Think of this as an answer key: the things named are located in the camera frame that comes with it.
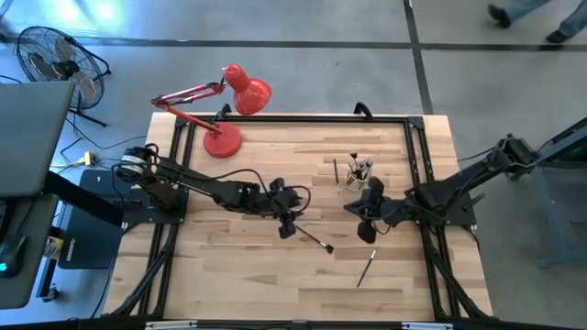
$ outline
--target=lamp shade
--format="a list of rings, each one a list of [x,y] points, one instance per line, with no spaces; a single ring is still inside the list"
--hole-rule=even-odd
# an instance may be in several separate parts
[[[241,115],[258,113],[271,99],[271,87],[261,79],[250,78],[237,64],[225,68],[224,79],[235,90],[235,107]]]

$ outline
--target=concrete floor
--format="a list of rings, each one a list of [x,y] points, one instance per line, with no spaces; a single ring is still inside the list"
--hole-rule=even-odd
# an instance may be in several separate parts
[[[409,42],[403,0],[14,0],[2,23],[12,32],[33,25],[75,37],[169,40],[269,40]],[[509,30],[492,26],[488,1],[412,0],[420,42],[540,44],[578,0],[553,1]],[[587,32],[570,41],[587,44]],[[267,111],[348,113],[357,101],[376,114],[422,114],[415,62],[409,49],[216,48],[92,46],[113,72],[102,102],[88,112],[107,129],[78,120],[102,146],[144,135],[150,98],[220,77],[232,61],[266,80],[274,91]],[[585,117],[585,52],[423,50],[435,114],[449,116],[457,154],[487,149],[512,132],[538,147]],[[0,74],[26,80],[13,45],[0,45]],[[188,108],[217,111],[226,93]],[[75,140],[66,126],[58,149]],[[129,145],[140,145],[141,140]],[[118,158],[125,146],[99,150],[81,142],[78,158],[96,151]],[[55,161],[61,162],[59,156]],[[79,181],[81,169],[64,176]],[[496,316],[510,321],[585,327],[587,266],[539,269],[551,239],[531,177],[494,179],[478,192],[475,207],[482,263]],[[0,312],[0,324],[89,317],[105,270],[58,270],[63,299],[32,299],[20,310]]]

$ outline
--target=red desk lamp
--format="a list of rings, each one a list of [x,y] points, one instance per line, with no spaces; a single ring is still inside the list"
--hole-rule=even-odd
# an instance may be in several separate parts
[[[260,79],[250,78],[237,64],[230,64],[223,70],[224,74],[220,82],[211,82],[178,93],[160,96],[151,101],[154,106],[207,129],[208,132],[204,135],[204,149],[216,158],[228,158],[238,152],[242,143],[238,128],[229,123],[205,122],[173,106],[219,95],[224,92],[227,83],[235,90],[235,107],[241,115],[249,116],[258,113],[271,99],[271,87]],[[198,93],[207,89],[211,91]]]

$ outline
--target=butcher block tabletop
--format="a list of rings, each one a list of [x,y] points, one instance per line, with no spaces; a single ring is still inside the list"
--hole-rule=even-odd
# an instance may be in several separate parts
[[[154,113],[147,143],[169,154],[176,117]],[[449,121],[425,115],[426,137],[436,180],[459,170]],[[374,161],[373,176],[385,184],[385,195],[401,199],[412,187],[404,129],[398,124],[234,123],[242,147],[229,159],[214,159],[204,150],[203,128],[195,130],[189,168],[208,176],[251,168],[267,184],[282,177],[286,185],[305,185],[312,199],[295,223],[332,245],[332,254],[298,231],[280,239],[280,223],[270,217],[230,213],[212,199],[190,192],[172,264],[166,319],[429,321],[434,319],[426,277],[422,237],[413,222],[403,222],[369,245],[357,236],[357,216],[342,209],[359,192],[344,186],[349,153]],[[177,162],[185,146],[183,134]],[[415,138],[417,158],[421,151]],[[333,159],[338,163],[337,193]],[[258,182],[251,173],[225,180]],[[306,197],[304,191],[299,194]],[[380,230],[387,225],[378,221]],[[115,310],[143,275],[154,225],[140,224],[124,235],[105,313]],[[163,233],[162,242],[167,236]],[[453,272],[469,296],[491,313],[482,264],[475,241],[460,227],[447,228]],[[357,282],[374,249],[377,254],[361,286]],[[443,306],[449,311],[446,286],[439,276]],[[153,307],[161,278],[151,292]]]

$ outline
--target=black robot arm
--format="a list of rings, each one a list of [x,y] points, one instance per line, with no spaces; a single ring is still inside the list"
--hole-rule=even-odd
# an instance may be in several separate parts
[[[426,182],[405,192],[403,200],[383,196],[383,184],[371,178],[369,189],[361,198],[344,206],[345,210],[357,215],[362,221],[359,236],[368,243],[375,241],[372,221],[382,219],[386,224],[397,226],[406,220],[425,223],[434,218],[445,218],[460,197],[501,173],[517,177],[534,169],[538,154],[522,138],[508,135],[501,139],[488,154],[466,169],[441,180]]]
[[[159,162],[155,164],[153,159],[159,159]],[[294,188],[285,186],[282,178],[272,181],[269,190],[263,185],[261,191],[261,186],[254,182],[220,181],[186,169],[172,159],[156,156],[150,148],[129,148],[122,160],[116,175],[126,182],[138,184],[164,210],[171,211],[176,207],[180,190],[174,185],[180,184],[209,196],[227,211],[279,218],[281,238],[295,234],[294,219],[302,215],[302,211],[292,210],[300,205],[301,198]],[[155,172],[151,170],[153,165],[157,167]]]

